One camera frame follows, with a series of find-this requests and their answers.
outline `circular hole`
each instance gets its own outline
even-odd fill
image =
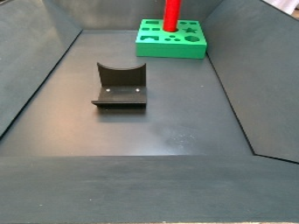
[[[201,41],[201,39],[198,38],[198,37],[195,37],[195,36],[189,36],[189,37],[186,37],[185,38],[187,41],[191,41],[191,42],[198,42],[198,41]]]

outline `gray metal surface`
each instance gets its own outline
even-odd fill
[[[51,1],[0,6],[0,136],[66,53],[81,28]]]
[[[255,153],[299,162],[299,22],[263,1],[226,0],[203,28]]]
[[[137,57],[135,31],[85,31],[0,143],[2,156],[251,155],[209,59]],[[147,65],[147,109],[99,110],[98,62]]]
[[[201,20],[223,0],[185,0],[182,19]],[[89,30],[138,30],[142,19],[163,18],[165,0],[54,0]]]
[[[299,165],[262,157],[0,157],[2,223],[299,221]]]

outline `cutout hole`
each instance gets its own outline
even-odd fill
[[[141,39],[142,40],[146,40],[146,39],[149,39],[149,40],[159,40],[159,37],[158,36],[142,36]]]
[[[146,21],[149,25],[159,25],[159,21]]]
[[[191,42],[198,42],[198,41],[201,41],[201,39],[198,38],[198,37],[195,37],[195,36],[189,36],[189,37],[186,37],[185,38],[187,41],[191,41]]]

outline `star-shaped hole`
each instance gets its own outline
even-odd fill
[[[198,30],[193,29],[193,28],[189,28],[189,29],[185,29],[186,32],[193,32],[193,33],[197,33]]]

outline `black bracket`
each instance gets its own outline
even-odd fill
[[[93,103],[106,106],[146,106],[146,64],[129,69],[115,69],[98,63],[102,88]]]

